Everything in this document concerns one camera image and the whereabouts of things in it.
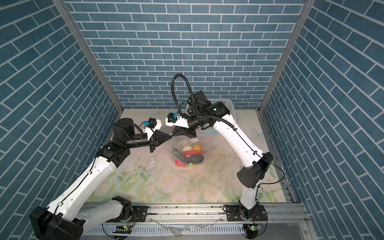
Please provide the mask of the cream toy food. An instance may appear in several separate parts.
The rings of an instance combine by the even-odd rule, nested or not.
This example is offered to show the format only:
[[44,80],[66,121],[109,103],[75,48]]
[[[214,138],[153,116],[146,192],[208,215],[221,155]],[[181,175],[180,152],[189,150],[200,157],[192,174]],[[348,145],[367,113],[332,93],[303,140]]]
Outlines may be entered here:
[[191,146],[185,146],[183,147],[183,152],[192,151],[193,148]]

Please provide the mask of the clear zip top bag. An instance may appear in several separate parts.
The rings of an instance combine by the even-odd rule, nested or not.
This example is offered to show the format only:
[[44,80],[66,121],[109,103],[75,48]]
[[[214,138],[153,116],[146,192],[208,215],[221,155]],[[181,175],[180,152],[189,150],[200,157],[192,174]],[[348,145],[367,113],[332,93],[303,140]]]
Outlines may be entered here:
[[218,131],[197,131],[195,138],[177,136],[171,139],[170,151],[178,167],[199,165],[214,149]]

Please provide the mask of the red toy chili pepper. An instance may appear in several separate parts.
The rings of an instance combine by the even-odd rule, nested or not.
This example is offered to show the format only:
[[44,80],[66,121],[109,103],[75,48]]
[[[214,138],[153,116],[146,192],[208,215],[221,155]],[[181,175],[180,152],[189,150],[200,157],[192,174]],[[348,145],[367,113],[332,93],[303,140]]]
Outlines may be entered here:
[[202,155],[205,153],[206,153],[206,151],[197,151],[197,150],[190,150],[190,151],[183,151],[182,152],[182,154],[184,156]]

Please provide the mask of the yellow toy fruit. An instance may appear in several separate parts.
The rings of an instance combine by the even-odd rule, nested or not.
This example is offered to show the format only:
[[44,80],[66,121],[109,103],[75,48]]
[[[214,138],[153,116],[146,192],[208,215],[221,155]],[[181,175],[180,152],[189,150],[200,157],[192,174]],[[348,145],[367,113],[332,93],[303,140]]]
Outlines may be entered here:
[[199,144],[196,144],[193,146],[193,151],[201,151],[202,152],[203,150],[204,150],[204,148]]

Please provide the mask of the black toy eggplant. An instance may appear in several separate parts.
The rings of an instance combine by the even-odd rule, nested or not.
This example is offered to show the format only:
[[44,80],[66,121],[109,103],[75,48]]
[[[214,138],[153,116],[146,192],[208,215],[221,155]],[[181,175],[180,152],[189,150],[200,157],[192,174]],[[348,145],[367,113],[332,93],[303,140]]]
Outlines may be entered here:
[[193,166],[194,164],[192,164],[189,160],[190,157],[187,157],[187,156],[184,156],[182,154],[182,152],[180,152],[178,149],[176,148],[172,148],[172,151],[171,151],[173,157],[183,163],[186,164],[186,166]]

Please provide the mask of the pink toy fruit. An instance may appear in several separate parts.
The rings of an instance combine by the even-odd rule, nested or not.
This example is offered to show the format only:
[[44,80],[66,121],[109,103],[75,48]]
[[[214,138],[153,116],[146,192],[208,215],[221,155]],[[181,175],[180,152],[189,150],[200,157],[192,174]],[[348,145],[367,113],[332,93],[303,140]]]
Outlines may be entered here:
[[186,164],[185,163],[183,163],[183,162],[181,162],[181,161],[179,161],[179,160],[177,160],[177,159],[175,159],[175,164],[177,165],[177,166],[179,166],[179,167],[184,167]]

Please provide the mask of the black toy avocado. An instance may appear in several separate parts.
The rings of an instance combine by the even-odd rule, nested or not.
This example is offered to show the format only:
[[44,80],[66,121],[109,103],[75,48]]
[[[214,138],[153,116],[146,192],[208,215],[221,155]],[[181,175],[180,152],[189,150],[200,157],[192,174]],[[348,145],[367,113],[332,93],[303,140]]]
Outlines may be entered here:
[[204,156],[202,154],[199,155],[191,155],[189,158],[192,164],[200,164],[204,161]]

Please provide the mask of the white plastic mesh basket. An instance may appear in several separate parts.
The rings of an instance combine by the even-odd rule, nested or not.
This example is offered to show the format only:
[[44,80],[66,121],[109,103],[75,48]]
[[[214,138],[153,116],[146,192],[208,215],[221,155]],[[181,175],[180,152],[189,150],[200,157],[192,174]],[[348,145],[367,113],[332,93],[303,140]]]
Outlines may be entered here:
[[211,114],[217,117],[223,117],[228,114],[236,119],[234,104],[229,99],[208,99],[208,103],[201,103],[198,106],[198,110],[202,110],[203,114]]

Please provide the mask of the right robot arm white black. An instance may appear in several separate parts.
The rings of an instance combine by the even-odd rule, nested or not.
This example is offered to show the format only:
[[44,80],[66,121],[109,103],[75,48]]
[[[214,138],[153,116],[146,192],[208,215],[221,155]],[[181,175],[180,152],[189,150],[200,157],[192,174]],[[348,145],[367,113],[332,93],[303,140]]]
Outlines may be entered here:
[[257,200],[258,189],[272,163],[273,155],[264,153],[252,143],[224,103],[211,103],[201,91],[190,96],[187,103],[190,106],[188,113],[183,114],[178,108],[176,113],[169,113],[166,117],[166,125],[174,127],[172,135],[195,138],[198,128],[205,130],[209,127],[220,133],[243,163],[243,168],[237,173],[243,185],[239,201],[240,215],[246,221],[260,217],[264,208]]

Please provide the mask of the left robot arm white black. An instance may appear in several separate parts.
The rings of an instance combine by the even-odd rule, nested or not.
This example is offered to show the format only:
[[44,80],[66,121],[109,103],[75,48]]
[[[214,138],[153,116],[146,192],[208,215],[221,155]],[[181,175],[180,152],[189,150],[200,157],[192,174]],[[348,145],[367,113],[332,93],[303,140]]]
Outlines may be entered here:
[[109,220],[129,222],[135,216],[132,202],[115,196],[106,204],[88,212],[80,209],[95,189],[130,155],[132,148],[156,147],[172,135],[159,129],[161,121],[149,119],[141,130],[132,119],[113,124],[113,138],[97,152],[89,167],[59,197],[46,207],[36,207],[30,214],[31,224],[39,240],[78,240],[90,229]]

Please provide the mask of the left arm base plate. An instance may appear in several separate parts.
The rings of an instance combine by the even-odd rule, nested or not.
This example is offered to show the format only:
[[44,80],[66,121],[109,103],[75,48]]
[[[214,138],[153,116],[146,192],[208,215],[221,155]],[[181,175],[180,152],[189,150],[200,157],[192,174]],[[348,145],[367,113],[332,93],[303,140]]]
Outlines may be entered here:
[[121,217],[108,220],[107,223],[133,223],[134,221],[143,223],[146,221],[148,206],[132,206],[131,215],[128,219]]

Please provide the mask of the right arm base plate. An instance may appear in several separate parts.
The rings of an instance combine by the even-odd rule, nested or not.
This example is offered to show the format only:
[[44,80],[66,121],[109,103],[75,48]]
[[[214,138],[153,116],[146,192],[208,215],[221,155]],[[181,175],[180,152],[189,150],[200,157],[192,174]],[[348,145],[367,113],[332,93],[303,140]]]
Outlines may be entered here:
[[243,205],[223,205],[223,211],[229,222],[239,221],[266,221],[268,219],[267,211],[263,205],[257,204],[248,210]]

